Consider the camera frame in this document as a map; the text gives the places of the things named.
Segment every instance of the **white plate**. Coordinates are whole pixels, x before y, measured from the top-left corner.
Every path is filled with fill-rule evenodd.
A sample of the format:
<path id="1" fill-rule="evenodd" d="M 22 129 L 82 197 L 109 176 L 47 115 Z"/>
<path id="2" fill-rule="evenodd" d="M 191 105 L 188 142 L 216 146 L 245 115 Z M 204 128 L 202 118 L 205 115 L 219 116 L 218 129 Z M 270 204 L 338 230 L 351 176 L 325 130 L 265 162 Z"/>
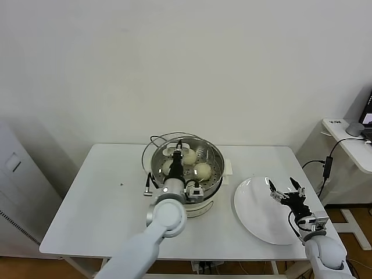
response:
<path id="1" fill-rule="evenodd" d="M 291 210 L 270 196 L 267 178 L 266 183 L 264 177 L 252 177 L 238 186 L 234 195 L 237 215 L 246 229 L 261 240 L 277 245 L 293 244 L 298 239 L 288 224 Z"/>

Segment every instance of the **steamed bun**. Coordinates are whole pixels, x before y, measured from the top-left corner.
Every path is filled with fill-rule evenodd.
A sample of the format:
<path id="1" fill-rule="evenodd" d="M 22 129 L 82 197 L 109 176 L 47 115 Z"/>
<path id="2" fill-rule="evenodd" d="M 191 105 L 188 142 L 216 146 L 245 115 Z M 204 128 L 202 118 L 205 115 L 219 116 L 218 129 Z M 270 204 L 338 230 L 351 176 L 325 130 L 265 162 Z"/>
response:
<path id="1" fill-rule="evenodd" d="M 169 170 L 170 170 L 170 165 L 173 163 L 173 160 L 167 160 L 163 163 L 163 166 L 162 166 L 162 172 L 165 176 L 167 176 L 169 174 Z"/>
<path id="2" fill-rule="evenodd" d="M 184 164 L 195 164 L 196 162 L 196 153 L 194 150 L 189 149 L 188 153 L 183 156 Z"/>
<path id="3" fill-rule="evenodd" d="M 212 176 L 212 168 L 207 163 L 199 163 L 194 167 L 195 176 L 198 180 L 208 180 Z"/>

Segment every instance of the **wooden floor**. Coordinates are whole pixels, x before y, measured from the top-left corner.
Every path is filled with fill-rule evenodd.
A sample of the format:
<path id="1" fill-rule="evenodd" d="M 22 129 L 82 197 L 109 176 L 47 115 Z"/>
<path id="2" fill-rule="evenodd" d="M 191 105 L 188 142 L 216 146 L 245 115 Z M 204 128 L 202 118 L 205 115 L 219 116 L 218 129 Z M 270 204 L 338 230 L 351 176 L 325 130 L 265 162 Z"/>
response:
<path id="1" fill-rule="evenodd" d="M 355 219 L 361 226 L 366 237 L 372 243 L 372 216 L 367 209 L 351 209 Z M 332 222 L 345 222 L 338 209 L 327 209 Z M 348 258 L 357 260 L 367 266 L 372 267 L 372 251 L 363 251 L 352 234 L 341 234 L 341 240 L 348 250 Z M 92 264 L 100 266 L 100 261 L 92 259 Z M 372 278 L 372 270 L 367 269 L 355 262 L 355 268 L 359 273 L 360 279 Z M 249 274 L 272 274 L 270 262 L 242 262 L 243 268 Z M 278 262 L 279 272 L 285 269 L 284 262 Z M 149 270 L 150 273 L 170 273 L 170 274 L 193 274 L 190 262 L 176 261 L 157 261 Z M 225 262 L 219 266 L 220 274 L 244 274 L 238 262 Z M 78 271 L 71 267 L 64 260 L 38 260 L 38 259 L 19 259 L 19 258 L 0 258 L 0 279 L 83 279 Z"/>

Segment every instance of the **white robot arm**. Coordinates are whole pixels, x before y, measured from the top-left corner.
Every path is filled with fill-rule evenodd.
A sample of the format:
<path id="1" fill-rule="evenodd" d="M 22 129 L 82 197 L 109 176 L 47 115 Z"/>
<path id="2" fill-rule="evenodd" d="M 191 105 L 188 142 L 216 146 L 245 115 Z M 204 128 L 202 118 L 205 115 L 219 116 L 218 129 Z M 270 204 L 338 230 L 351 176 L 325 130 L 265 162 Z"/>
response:
<path id="1" fill-rule="evenodd" d="M 153 220 L 147 229 L 132 237 L 95 278 L 142 278 L 158 258 L 159 245 L 164 237 L 175 237 L 182 232 L 185 224 L 186 212 L 179 201 L 160 201 L 153 209 Z"/>
<path id="2" fill-rule="evenodd" d="M 305 246 L 306 256 L 309 259 L 315 279 L 353 279 L 346 263 L 346 250 L 336 240 L 326 236 L 326 223 L 329 219 L 326 212 L 312 213 L 304 204 L 306 199 L 305 188 L 302 188 L 292 177 L 291 183 L 296 192 L 282 193 L 277 191 L 274 184 L 269 181 L 271 196 L 291 208 L 295 215 L 295 224 L 299 233 L 294 233 Z"/>
<path id="3" fill-rule="evenodd" d="M 135 235 L 118 254 L 110 259 L 98 272 L 95 279 L 140 279 L 152 266 L 159 255 L 159 245 L 166 237 L 179 235 L 186 225 L 186 201 L 183 179 L 182 143 L 179 142 L 173 155 L 169 175 L 164 181 L 162 193 L 150 206 L 144 232 Z M 151 195 L 149 184 L 151 175 L 147 177 L 144 195 Z"/>

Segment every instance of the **table top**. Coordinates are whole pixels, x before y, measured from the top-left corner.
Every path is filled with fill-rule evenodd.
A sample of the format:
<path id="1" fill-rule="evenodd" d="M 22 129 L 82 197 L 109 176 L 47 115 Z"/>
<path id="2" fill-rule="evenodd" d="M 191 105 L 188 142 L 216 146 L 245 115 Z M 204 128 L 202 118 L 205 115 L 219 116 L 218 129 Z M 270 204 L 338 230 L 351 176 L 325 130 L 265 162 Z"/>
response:
<path id="1" fill-rule="evenodd" d="M 323 126 L 330 132 L 336 141 L 352 137 L 345 130 L 349 123 L 345 119 L 326 118 L 323 119 Z M 372 174 L 372 146 L 363 141 L 342 141 L 339 143 L 342 149 L 349 155 L 355 165 L 364 173 Z"/>
<path id="2" fill-rule="evenodd" d="M 143 145 L 96 144 L 90 150 L 40 246 L 43 253 L 111 257 L 118 247 L 145 229 L 152 198 L 143 196 L 146 174 Z M 248 177 L 268 176 L 276 185 L 293 177 L 306 188 L 312 211 L 324 210 L 295 155 L 280 146 L 219 146 L 233 175 L 217 192 L 212 208 L 187 220 L 185 230 L 165 239 L 159 259 L 301 260 L 301 242 L 268 244 L 246 230 L 233 206 L 237 186 Z M 329 221 L 327 235 L 342 242 Z"/>

